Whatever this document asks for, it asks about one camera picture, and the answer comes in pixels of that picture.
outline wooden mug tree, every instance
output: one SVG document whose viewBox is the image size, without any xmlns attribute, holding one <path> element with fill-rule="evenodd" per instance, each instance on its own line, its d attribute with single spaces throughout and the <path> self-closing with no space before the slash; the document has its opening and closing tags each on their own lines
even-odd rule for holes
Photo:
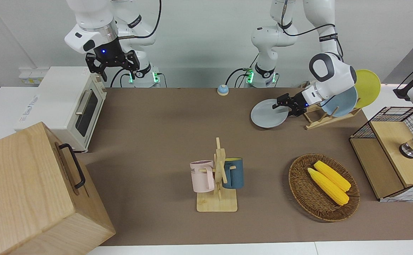
<svg viewBox="0 0 413 255">
<path fill-rule="evenodd" d="M 214 154 L 213 168 L 215 182 L 214 191 L 197 193 L 197 211 L 203 213 L 213 211 L 234 212 L 238 210 L 236 190 L 222 187 L 222 181 L 224 183 L 228 182 L 224 163 L 225 149 L 221 148 L 221 141 L 219 140 L 219 137 L 216 137 L 216 153 Z"/>
</svg>

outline wicker basket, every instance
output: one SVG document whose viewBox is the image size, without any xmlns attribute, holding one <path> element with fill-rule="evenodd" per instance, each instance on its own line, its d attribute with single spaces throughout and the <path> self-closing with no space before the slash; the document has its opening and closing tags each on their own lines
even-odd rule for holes
<svg viewBox="0 0 413 255">
<path fill-rule="evenodd" d="M 350 200 L 346 205 L 336 204 L 310 177 L 307 168 L 314 168 L 313 165 L 318 160 L 332 167 L 350 182 L 351 188 L 347 191 Z M 340 163 L 325 155 L 307 154 L 297 158 L 290 166 L 289 184 L 299 205 L 311 215 L 324 221 L 348 219 L 359 206 L 359 190 L 353 177 Z"/>
</svg>

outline wooden cabinet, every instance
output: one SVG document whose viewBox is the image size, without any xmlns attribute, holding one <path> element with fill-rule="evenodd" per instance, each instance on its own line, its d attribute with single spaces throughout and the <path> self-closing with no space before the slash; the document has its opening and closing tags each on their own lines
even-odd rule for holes
<svg viewBox="0 0 413 255">
<path fill-rule="evenodd" d="M 60 145 L 43 123 L 0 140 L 0 255 L 84 255 L 115 234 L 85 165 Z"/>
</svg>

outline brown table mat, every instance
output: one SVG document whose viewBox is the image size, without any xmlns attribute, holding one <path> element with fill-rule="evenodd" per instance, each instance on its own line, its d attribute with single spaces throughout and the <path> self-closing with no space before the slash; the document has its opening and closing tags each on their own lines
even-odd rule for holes
<svg viewBox="0 0 413 255">
<path fill-rule="evenodd" d="M 264 130 L 250 120 L 261 100 L 299 89 L 109 89 L 87 164 L 117 234 L 103 245 L 181 245 L 413 239 L 413 203 L 377 202 L 348 138 L 366 119 L 306 131 L 304 117 Z M 242 157 L 245 187 L 235 213 L 198 213 L 189 163 L 213 159 L 215 137 Z M 297 157 L 336 159 L 361 192 L 357 212 L 321 223 L 288 186 Z"/>
</svg>

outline yellow plate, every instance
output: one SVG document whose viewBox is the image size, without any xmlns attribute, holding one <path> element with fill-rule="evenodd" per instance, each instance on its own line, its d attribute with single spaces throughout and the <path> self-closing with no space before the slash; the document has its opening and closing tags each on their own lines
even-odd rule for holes
<svg viewBox="0 0 413 255">
<path fill-rule="evenodd" d="M 381 90 L 381 82 L 378 76 L 369 70 L 356 70 L 357 96 L 360 98 L 356 104 L 356 108 L 362 108 L 373 103 Z"/>
</svg>

